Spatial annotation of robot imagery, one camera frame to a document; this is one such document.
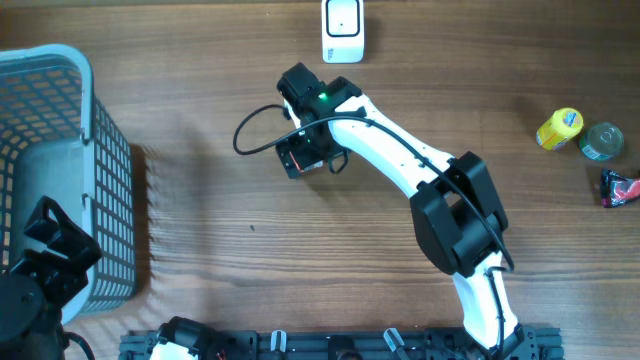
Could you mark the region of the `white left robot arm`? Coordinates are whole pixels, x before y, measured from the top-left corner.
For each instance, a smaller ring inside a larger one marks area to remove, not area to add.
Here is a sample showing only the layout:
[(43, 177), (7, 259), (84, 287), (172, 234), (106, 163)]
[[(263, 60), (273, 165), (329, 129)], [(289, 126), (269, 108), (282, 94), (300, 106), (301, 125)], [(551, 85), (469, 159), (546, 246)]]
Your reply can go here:
[(62, 309), (88, 285), (100, 246), (47, 196), (37, 202), (24, 234), (46, 248), (25, 249), (1, 276), (1, 357), (64, 360), (75, 343), (93, 359), (89, 343), (64, 329)]

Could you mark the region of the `black red snack packet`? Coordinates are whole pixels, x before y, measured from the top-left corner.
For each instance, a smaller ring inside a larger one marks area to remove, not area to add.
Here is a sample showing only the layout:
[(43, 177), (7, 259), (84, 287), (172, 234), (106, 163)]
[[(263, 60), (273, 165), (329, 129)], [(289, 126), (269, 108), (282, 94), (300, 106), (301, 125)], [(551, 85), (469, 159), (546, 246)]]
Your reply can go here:
[(639, 179), (622, 176), (603, 169), (600, 177), (601, 202), (604, 208), (614, 208), (639, 198)]

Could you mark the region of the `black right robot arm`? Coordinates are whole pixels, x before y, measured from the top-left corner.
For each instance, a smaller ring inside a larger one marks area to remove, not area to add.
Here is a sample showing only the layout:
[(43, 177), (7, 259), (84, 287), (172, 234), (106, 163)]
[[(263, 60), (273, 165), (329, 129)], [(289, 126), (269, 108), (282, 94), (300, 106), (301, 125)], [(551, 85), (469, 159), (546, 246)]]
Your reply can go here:
[(296, 127), (276, 145), (288, 177), (322, 166), (337, 174), (334, 160), (352, 153), (379, 170), (408, 198), (421, 251), (452, 277), (467, 334), (488, 354), (505, 356), (519, 326), (502, 279), (514, 264), (503, 240), (508, 220), (486, 164), (472, 152), (455, 157), (421, 142), (344, 77), (324, 83), (298, 63), (277, 90)]

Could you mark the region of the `red white small carton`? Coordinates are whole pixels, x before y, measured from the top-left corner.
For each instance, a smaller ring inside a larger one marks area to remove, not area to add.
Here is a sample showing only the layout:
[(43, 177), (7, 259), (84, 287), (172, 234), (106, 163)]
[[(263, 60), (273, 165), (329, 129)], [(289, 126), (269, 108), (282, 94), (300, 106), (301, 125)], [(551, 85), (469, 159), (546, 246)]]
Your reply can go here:
[(290, 151), (289, 155), (293, 162), (293, 168), (299, 175), (321, 168), (324, 165), (324, 161), (313, 153)]

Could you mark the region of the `round tin can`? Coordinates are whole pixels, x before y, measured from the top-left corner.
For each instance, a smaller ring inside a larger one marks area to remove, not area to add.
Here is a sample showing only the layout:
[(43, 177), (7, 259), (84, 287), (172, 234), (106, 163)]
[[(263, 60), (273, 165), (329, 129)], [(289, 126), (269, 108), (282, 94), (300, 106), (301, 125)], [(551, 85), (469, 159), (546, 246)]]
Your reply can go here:
[(608, 161), (622, 153), (624, 136), (612, 123), (598, 123), (588, 129), (579, 141), (581, 152), (594, 161)]

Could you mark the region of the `yellow small bottle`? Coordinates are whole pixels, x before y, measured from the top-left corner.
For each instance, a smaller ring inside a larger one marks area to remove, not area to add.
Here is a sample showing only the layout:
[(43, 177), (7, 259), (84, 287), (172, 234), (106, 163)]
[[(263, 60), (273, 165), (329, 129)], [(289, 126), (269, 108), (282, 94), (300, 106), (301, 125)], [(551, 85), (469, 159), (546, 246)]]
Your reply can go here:
[(545, 150), (558, 150), (578, 135), (584, 125), (581, 113), (573, 108), (561, 108), (537, 130), (536, 141)]

